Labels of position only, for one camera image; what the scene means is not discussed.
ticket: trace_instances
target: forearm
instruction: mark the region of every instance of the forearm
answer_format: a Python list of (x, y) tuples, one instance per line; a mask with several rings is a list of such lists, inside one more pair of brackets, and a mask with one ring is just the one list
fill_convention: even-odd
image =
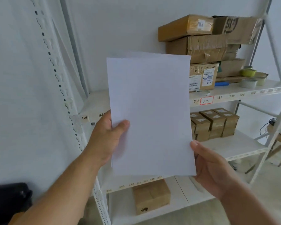
[(17, 221), (21, 225), (76, 225), (96, 179), (99, 166), (88, 152), (75, 159), (45, 195)]
[(234, 184), (222, 197), (221, 203), (231, 225), (278, 225), (244, 184)]

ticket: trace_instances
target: blue object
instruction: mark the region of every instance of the blue object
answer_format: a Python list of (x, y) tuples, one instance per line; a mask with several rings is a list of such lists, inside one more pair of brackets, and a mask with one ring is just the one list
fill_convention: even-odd
[(216, 83), (214, 84), (214, 86), (227, 86), (227, 85), (229, 85), (229, 82), (227, 82), (227, 81), (216, 82)]

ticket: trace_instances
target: white paper sheet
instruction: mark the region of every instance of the white paper sheet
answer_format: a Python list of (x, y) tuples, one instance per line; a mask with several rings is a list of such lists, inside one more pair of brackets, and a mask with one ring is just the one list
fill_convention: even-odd
[(117, 175), (195, 175), (190, 56), (107, 58), (112, 125), (130, 121), (112, 157)]

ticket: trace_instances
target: right hand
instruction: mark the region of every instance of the right hand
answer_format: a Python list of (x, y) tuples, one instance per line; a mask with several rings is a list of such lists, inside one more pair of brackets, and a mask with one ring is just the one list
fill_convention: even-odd
[(191, 148), (197, 154), (195, 180), (214, 197), (221, 200), (228, 190), (241, 184), (236, 172), (221, 155), (196, 140), (191, 141)]

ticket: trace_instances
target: white wall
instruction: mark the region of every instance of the white wall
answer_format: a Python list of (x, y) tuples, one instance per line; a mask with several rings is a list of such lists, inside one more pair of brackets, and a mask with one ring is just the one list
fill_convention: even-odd
[[(108, 88), (106, 57), (116, 50), (165, 53), (157, 29), (188, 14), (263, 15), (267, 0), (66, 0), (90, 91)], [(251, 52), (243, 46), (239, 57)]]
[(35, 20), (30, 0), (0, 0), (0, 184), (34, 198), (79, 154)]
[[(273, 0), (269, 10), (269, 22), (273, 31), (273, 40), (277, 48), (277, 56), (281, 67), (281, 0)], [(253, 66), (260, 72), (268, 73), (268, 79), (279, 81), (274, 57), (266, 28), (263, 29), (258, 48), (253, 60)], [(279, 114), (281, 110), (281, 94), (260, 97), (257, 100), (246, 101), (272, 113)], [(259, 136), (259, 129), (273, 118), (269, 115), (252, 110), (245, 106), (239, 107), (238, 115), (241, 117), (237, 128), (247, 135), (255, 138)]]

